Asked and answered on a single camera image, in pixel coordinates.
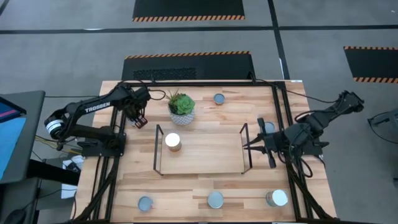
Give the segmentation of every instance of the hazard stripe mat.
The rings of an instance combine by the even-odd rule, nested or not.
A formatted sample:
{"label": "hazard stripe mat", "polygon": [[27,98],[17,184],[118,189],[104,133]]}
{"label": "hazard stripe mat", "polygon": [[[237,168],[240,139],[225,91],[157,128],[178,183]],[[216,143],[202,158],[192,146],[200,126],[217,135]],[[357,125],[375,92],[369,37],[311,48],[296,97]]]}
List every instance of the hazard stripe mat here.
{"label": "hazard stripe mat", "polygon": [[344,47],[356,82],[398,83],[398,47]]}
{"label": "hazard stripe mat", "polygon": [[242,0],[136,0],[133,22],[243,20]]}
{"label": "hazard stripe mat", "polygon": [[247,79],[254,72],[248,51],[129,55],[123,80]]}

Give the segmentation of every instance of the table leg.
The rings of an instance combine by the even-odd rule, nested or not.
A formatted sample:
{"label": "table leg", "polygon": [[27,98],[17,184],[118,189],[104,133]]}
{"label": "table leg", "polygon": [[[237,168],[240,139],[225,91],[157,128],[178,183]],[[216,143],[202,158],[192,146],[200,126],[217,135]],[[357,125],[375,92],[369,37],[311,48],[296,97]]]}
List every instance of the table leg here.
{"label": "table leg", "polygon": [[70,170],[64,170],[59,167],[48,165],[44,162],[39,162],[31,159],[29,161],[29,168],[27,175],[29,177],[38,177],[46,180],[54,180],[64,184],[77,186],[79,183],[80,174]]}

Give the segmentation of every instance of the black floor mat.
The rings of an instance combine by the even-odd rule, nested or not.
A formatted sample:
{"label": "black floor mat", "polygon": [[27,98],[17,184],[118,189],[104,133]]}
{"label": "black floor mat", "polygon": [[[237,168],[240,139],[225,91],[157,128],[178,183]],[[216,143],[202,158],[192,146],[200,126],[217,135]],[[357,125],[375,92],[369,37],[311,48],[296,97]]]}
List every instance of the black floor mat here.
{"label": "black floor mat", "polygon": [[248,51],[127,56],[123,80],[247,79],[254,72]]}
{"label": "black floor mat", "polygon": [[133,22],[243,20],[242,0],[136,0]]}
{"label": "black floor mat", "polygon": [[356,82],[398,83],[398,47],[344,47]]}

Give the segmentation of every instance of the yellow and black striped tape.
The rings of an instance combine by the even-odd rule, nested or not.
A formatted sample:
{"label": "yellow and black striped tape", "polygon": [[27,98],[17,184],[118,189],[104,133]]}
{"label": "yellow and black striped tape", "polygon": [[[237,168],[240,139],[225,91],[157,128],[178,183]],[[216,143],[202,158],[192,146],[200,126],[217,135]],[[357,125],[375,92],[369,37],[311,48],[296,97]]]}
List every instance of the yellow and black striped tape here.
{"label": "yellow and black striped tape", "polygon": [[155,54],[155,55],[129,55],[124,59],[132,58],[154,58],[154,57],[186,57],[186,56],[202,56],[202,55],[231,55],[231,54],[250,54],[250,51],[230,51],[230,52],[200,52],[200,53],[179,53],[179,54]]}
{"label": "yellow and black striped tape", "polygon": [[361,49],[361,50],[398,50],[398,47],[353,47],[345,46],[344,50],[348,49]]}
{"label": "yellow and black striped tape", "polygon": [[244,16],[155,16],[135,17],[133,22],[172,22],[172,21],[217,21],[217,20],[244,20]]}
{"label": "yellow and black striped tape", "polygon": [[377,77],[355,77],[356,82],[371,82],[371,83],[398,83],[398,78],[377,78]]}

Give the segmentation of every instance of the wire frame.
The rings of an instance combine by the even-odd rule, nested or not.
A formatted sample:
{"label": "wire frame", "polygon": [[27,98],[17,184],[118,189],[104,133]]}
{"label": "wire frame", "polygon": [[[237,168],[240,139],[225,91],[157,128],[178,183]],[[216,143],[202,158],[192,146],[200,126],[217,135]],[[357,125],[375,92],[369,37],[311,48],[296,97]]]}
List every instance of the wire frame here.
{"label": "wire frame", "polygon": [[155,156],[154,156],[154,171],[159,175],[163,175],[160,172],[160,162],[162,158],[162,144],[163,144],[163,130],[160,128],[160,125],[156,124],[156,133],[155,133]]}
{"label": "wire frame", "polygon": [[248,124],[245,123],[241,129],[241,131],[239,132],[241,134],[241,138],[242,138],[242,144],[248,144],[247,148],[248,149],[244,149],[242,147],[242,153],[243,153],[243,167],[244,167],[244,171],[242,172],[242,174],[245,174],[247,171],[251,170],[253,168],[253,163],[251,160],[251,151],[250,151],[250,139],[249,139],[249,128],[248,128]]}

